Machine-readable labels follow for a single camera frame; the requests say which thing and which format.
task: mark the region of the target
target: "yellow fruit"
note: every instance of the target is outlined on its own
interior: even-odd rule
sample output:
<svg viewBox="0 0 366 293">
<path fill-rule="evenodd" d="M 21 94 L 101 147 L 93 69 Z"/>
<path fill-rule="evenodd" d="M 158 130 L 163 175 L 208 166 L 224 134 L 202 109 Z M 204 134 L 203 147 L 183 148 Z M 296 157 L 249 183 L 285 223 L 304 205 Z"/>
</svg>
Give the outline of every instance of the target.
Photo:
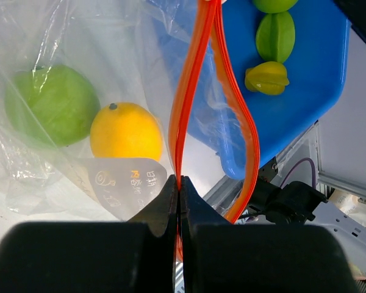
<svg viewBox="0 0 366 293">
<path fill-rule="evenodd" d="M 91 126 L 95 157 L 146 157 L 158 161 L 163 138 L 157 120 L 133 103 L 113 103 L 100 110 Z"/>
<path fill-rule="evenodd" d="M 280 95 L 289 84 L 286 67 L 278 62 L 265 62 L 245 71 L 245 86 L 251 92 Z"/>
</svg>

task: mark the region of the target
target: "green fruit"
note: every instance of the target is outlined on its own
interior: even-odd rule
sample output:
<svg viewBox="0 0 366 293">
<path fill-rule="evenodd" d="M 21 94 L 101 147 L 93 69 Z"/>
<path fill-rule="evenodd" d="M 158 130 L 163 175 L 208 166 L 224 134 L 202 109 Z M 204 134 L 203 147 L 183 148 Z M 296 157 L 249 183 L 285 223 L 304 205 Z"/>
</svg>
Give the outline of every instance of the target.
<svg viewBox="0 0 366 293">
<path fill-rule="evenodd" d="M 265 61 L 284 63 L 293 51 L 295 26 L 289 12 L 268 14 L 256 32 L 256 48 Z"/>
<path fill-rule="evenodd" d="M 58 147 L 87 137 L 100 110 L 91 83 L 64 65 L 16 74 L 4 102 L 15 130 Z"/>
<path fill-rule="evenodd" d="M 292 8 L 298 0 L 253 0 L 254 5 L 264 13 L 279 13 Z"/>
</svg>

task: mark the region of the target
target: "blue plastic bin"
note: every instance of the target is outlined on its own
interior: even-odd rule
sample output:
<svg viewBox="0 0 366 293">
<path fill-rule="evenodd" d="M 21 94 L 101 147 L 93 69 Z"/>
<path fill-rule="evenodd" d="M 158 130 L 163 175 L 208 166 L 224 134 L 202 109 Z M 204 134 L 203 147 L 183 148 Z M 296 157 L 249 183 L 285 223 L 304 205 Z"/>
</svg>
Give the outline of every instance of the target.
<svg viewBox="0 0 366 293">
<path fill-rule="evenodd" d="M 184 24 L 184 30 L 192 32 L 197 0 L 190 5 L 177 6 L 173 11 L 175 23 Z M 168 13 L 169 4 L 159 0 L 158 8 Z M 290 10 L 296 27 L 296 43 L 292 55 L 285 62 L 290 85 L 279 96 L 251 93 L 244 85 L 245 70 L 263 62 L 256 51 L 255 35 L 264 14 L 253 6 L 251 0 L 228 0 L 223 5 L 223 21 L 232 67 L 240 90 L 248 105 L 259 133 L 260 166 L 284 149 L 296 136 L 318 120 L 338 100 L 345 82 L 346 57 L 350 25 L 331 0 L 299 0 Z M 160 21 L 154 23 L 157 31 L 165 31 Z M 188 49 L 186 42 L 164 36 L 158 40 L 165 54 L 163 58 L 171 70 L 173 87 L 179 80 L 183 66 L 182 52 Z M 214 74 L 214 62 L 210 54 L 204 61 L 203 77 Z M 188 133 L 213 148 L 221 159 L 225 174 L 234 179 L 245 175 L 245 143 L 239 127 L 231 123 L 234 114 L 226 109 L 208 106 L 206 95 L 209 84 L 200 82 L 194 99 Z M 204 120 L 216 117 L 212 129 L 204 129 Z"/>
</svg>

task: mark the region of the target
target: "ziplock bag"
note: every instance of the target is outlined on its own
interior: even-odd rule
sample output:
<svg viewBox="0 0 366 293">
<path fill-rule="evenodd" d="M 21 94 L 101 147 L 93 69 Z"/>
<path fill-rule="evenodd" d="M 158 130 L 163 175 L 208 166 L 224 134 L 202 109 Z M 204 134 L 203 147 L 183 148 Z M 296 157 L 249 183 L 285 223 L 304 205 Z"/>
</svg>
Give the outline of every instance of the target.
<svg viewBox="0 0 366 293">
<path fill-rule="evenodd" d="M 196 84 L 195 98 L 205 95 L 207 103 L 194 103 L 190 111 Z M 0 1 L 0 162 L 8 174 L 7 204 L 25 214 L 65 209 L 44 193 L 63 175 L 127 220 L 159 193 L 167 175 L 175 172 L 179 178 L 182 165 L 184 170 L 190 162 L 190 157 L 182 160 L 187 128 L 218 141 L 227 135 L 223 123 L 232 120 L 247 149 L 246 184 L 226 214 L 233 222 L 252 193 L 259 166 L 257 133 L 239 94 L 219 1 Z M 135 115 L 104 125 L 113 133 L 106 148 L 121 148 L 126 137 L 114 135 L 129 128 L 137 148 L 157 132 L 144 121 L 156 121 L 165 138 L 158 162 L 129 151 L 123 157 L 94 157 L 91 144 L 109 141 L 103 132 L 96 140 L 88 136 L 97 113 L 124 109 L 123 102 L 135 105 L 130 108 Z M 208 108 L 217 115 L 209 116 Z M 153 144 L 146 148 L 159 151 Z M 190 163 L 201 169 L 201 162 Z"/>
</svg>

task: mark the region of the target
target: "green apple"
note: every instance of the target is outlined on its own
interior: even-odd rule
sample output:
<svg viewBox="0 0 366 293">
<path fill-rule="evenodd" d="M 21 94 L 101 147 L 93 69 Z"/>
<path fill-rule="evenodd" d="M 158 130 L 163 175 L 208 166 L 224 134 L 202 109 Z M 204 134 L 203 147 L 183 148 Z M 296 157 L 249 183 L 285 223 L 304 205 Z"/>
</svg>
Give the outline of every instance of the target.
<svg viewBox="0 0 366 293">
<path fill-rule="evenodd" d="M 100 110 L 91 83 L 64 65 L 17 73 L 4 102 L 16 131 L 57 147 L 87 137 Z"/>
</svg>

